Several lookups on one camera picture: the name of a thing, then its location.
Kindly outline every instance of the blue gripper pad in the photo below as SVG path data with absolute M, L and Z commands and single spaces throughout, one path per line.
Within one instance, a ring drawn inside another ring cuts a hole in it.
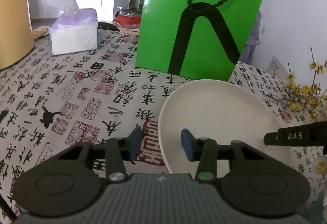
M 183 129 L 181 132 L 181 142 L 184 148 L 185 154 L 187 159 L 191 162 L 194 161 L 194 151 L 192 149 L 192 139 L 194 138 L 193 135 L 190 133 L 188 129 Z

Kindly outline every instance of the tissue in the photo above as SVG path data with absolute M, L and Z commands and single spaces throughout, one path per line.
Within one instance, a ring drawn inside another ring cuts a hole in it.
M 69 17 L 73 17 L 79 10 L 76 0 L 51 0 L 49 5 L 63 11 Z
M 52 0 L 50 5 L 64 12 L 50 28 L 53 55 L 98 47 L 95 9 L 79 9 L 76 0 Z

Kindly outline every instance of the chinese calligraphy tablecloth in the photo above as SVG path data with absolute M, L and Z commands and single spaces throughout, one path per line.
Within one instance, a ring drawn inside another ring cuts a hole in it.
M 55 57 L 50 38 L 39 39 L 27 57 L 0 72 L 0 112 L 9 111 L 0 123 L 0 193 L 17 213 L 11 192 L 17 177 L 81 140 L 127 137 L 140 126 L 144 138 L 137 159 L 125 162 L 127 172 L 168 173 L 158 142 L 159 113 L 169 94 L 191 79 L 135 67 L 135 35 L 100 30 L 99 37 L 97 50 Z M 305 121 L 267 97 L 282 92 L 279 78 L 239 63 L 230 83 L 262 100 L 283 127 Z M 312 170 L 321 154 L 321 147 L 292 148 L 293 167 L 312 187 L 309 203 L 323 188 Z M 94 169 L 102 175 L 104 162 Z

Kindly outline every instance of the yellow cylinder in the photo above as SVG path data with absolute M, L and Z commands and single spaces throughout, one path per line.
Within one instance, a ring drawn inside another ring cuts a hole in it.
M 0 0 L 0 69 L 21 60 L 34 44 L 28 0 Z

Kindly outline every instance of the tissue box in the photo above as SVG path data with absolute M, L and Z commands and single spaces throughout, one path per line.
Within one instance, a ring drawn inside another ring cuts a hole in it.
M 72 17 L 62 14 L 50 28 L 52 54 L 60 55 L 98 47 L 95 9 L 80 9 Z

